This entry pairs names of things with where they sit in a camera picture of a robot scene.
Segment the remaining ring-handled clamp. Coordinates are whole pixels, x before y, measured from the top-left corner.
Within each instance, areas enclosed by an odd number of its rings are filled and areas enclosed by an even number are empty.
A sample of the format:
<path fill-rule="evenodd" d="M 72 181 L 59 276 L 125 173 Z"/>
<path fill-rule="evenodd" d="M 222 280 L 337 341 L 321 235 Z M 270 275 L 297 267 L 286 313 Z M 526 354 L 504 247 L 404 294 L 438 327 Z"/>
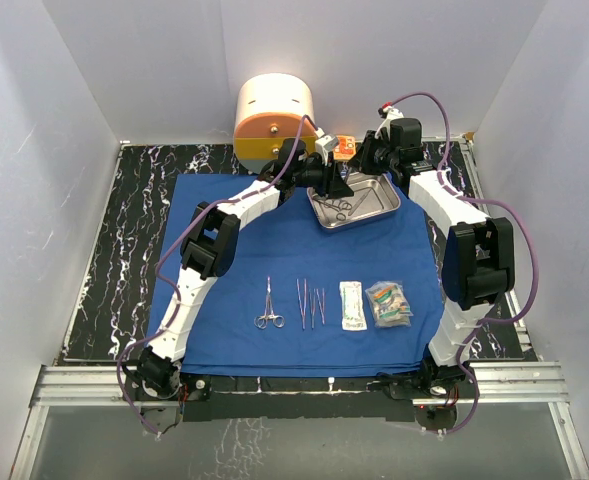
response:
<path fill-rule="evenodd" d="M 348 218 L 352 218 L 354 215 L 359 215 L 358 211 L 369 197 L 370 191 L 366 191 L 363 195 L 361 195 L 351 206 L 350 210 L 347 213 Z"/>

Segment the steel instrument tray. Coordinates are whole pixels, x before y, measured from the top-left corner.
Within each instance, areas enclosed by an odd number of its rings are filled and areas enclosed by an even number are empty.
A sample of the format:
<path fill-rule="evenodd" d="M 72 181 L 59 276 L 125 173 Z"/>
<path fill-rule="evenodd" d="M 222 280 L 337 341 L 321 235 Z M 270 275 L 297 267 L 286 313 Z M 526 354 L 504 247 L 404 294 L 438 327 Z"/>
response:
<path fill-rule="evenodd" d="M 382 219 L 394 214 L 401 205 L 401 199 L 395 186 L 385 175 L 374 176 L 363 173 L 350 173 L 347 184 L 354 191 L 354 195 L 349 198 L 337 199 L 347 200 L 353 205 L 366 191 L 370 191 L 370 195 L 359 209 L 359 215 L 354 215 L 352 218 L 347 217 L 346 221 L 339 222 L 329 222 L 328 218 L 320 212 L 319 207 L 313 201 L 315 197 L 321 196 L 315 193 L 312 188 L 307 189 L 308 199 L 320 226 L 329 232 L 337 232 Z"/>

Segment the blue surgical cloth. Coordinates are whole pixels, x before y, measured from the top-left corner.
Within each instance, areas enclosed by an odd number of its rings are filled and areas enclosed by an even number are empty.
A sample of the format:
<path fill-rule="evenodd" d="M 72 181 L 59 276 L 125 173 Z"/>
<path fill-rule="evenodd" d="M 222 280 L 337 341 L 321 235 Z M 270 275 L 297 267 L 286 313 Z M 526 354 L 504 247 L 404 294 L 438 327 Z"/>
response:
<path fill-rule="evenodd" d="M 169 210 L 161 275 L 178 279 L 179 252 L 172 244 L 204 201 L 221 201 L 249 187 L 232 175 L 182 175 Z M 274 311 L 283 328 L 258 329 L 271 278 Z M 306 329 L 302 330 L 296 280 L 307 280 Z M 379 281 L 402 285 L 413 315 L 406 326 L 367 321 L 360 332 L 342 328 L 339 283 Z M 317 303 L 311 329 L 310 289 L 325 290 L 325 324 Z M 148 337 L 156 332 L 173 290 L 157 280 Z M 234 261 L 209 290 L 187 339 L 185 373 L 253 377 L 370 377 L 418 368 L 443 313 L 437 268 L 423 210 L 410 200 L 382 219 L 329 232 L 304 190 L 244 227 Z"/>

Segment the steel tweezers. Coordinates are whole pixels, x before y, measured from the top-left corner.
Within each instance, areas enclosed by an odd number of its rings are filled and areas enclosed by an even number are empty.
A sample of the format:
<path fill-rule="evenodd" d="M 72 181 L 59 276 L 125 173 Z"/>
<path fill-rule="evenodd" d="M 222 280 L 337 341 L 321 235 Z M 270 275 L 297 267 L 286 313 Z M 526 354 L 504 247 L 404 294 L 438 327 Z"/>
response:
<path fill-rule="evenodd" d="M 309 310 L 310 310 L 310 325 L 311 329 L 315 328 L 315 317 L 317 311 L 317 291 L 312 288 L 309 291 Z"/>
<path fill-rule="evenodd" d="M 325 324 L 325 290 L 323 288 L 316 290 L 316 297 L 318 302 L 318 308 L 321 316 L 322 324 Z"/>

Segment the long white green pouch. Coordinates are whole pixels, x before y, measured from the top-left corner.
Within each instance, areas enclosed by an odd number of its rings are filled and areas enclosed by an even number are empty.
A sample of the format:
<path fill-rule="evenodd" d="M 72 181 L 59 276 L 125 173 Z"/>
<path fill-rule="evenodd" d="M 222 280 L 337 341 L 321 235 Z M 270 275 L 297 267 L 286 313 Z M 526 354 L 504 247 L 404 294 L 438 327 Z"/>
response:
<path fill-rule="evenodd" d="M 358 281 L 339 283 L 342 310 L 342 328 L 345 331 L 360 332 L 367 329 L 363 306 L 362 284 Z"/>

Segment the long serrated steel forceps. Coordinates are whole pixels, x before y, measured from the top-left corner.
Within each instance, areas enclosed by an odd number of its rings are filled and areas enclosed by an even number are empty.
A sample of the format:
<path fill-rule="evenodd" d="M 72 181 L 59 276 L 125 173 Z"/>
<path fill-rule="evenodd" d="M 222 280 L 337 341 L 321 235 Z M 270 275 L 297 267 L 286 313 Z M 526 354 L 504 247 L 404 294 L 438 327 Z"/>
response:
<path fill-rule="evenodd" d="M 297 297 L 298 297 L 298 305 L 299 311 L 301 316 L 301 326 L 302 330 L 306 329 L 306 317 L 307 317 L 307 280 L 297 279 L 296 280 L 297 286 Z"/>

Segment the white blue supply packet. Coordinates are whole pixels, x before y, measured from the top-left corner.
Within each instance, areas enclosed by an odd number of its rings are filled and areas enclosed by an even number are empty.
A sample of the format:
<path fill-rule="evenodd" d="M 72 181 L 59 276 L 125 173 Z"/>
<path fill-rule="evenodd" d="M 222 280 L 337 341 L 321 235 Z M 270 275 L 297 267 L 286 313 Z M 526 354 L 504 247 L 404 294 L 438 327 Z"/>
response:
<path fill-rule="evenodd" d="M 413 315 L 402 285 L 379 281 L 366 291 L 373 317 L 377 323 L 405 322 Z"/>

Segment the green clear supply packet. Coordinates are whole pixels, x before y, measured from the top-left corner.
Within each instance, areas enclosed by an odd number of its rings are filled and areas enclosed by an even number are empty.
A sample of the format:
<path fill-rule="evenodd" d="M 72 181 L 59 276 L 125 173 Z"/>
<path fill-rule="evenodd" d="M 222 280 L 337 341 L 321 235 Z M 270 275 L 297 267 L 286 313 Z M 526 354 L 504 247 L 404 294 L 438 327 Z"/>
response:
<path fill-rule="evenodd" d="M 401 302 L 398 289 L 395 286 L 368 289 L 366 296 L 377 326 L 388 326 L 398 320 L 401 313 Z"/>

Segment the steel forceps ring handles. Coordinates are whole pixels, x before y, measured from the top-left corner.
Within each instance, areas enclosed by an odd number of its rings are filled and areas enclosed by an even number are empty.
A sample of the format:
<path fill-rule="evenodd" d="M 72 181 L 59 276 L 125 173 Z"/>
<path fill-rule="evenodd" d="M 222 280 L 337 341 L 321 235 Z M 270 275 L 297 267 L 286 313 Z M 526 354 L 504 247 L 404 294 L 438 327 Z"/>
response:
<path fill-rule="evenodd" d="M 258 315 L 254 319 L 254 325 L 258 329 L 264 330 L 269 324 L 274 325 L 276 328 L 283 328 L 285 325 L 285 318 L 282 315 L 276 314 L 274 311 L 271 278 L 267 277 L 264 312 L 262 315 Z"/>

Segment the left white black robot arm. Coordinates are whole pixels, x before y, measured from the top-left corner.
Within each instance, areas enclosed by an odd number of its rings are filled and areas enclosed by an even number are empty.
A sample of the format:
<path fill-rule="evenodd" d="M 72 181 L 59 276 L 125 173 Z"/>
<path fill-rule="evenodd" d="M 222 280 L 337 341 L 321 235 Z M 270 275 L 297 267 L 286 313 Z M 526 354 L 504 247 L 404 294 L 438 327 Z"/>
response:
<path fill-rule="evenodd" d="M 159 277 L 173 293 L 132 378 L 145 393 L 160 399 L 177 394 L 190 331 L 209 290 L 231 267 L 244 227 L 283 205 L 297 188 L 311 188 L 327 198 L 351 193 L 334 158 L 338 146 L 339 139 L 326 134 L 307 155 L 300 140 L 288 138 L 279 158 L 263 167 L 249 187 L 229 199 L 197 206 L 188 231 L 172 246 L 181 255 L 178 279 Z"/>

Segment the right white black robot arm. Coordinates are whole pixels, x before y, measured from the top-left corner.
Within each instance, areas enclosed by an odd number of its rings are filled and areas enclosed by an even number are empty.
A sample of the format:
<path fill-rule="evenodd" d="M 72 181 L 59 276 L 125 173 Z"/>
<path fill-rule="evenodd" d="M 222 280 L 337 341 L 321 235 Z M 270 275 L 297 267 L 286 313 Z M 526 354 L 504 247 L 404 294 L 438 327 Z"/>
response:
<path fill-rule="evenodd" d="M 367 131 L 348 165 L 365 174 L 388 174 L 446 237 L 444 310 L 415 381 L 427 394 L 443 396 L 466 379 L 472 338 L 496 300 L 514 287 L 512 223 L 488 216 L 447 184 L 443 170 L 424 159 L 415 118 L 386 120 Z"/>

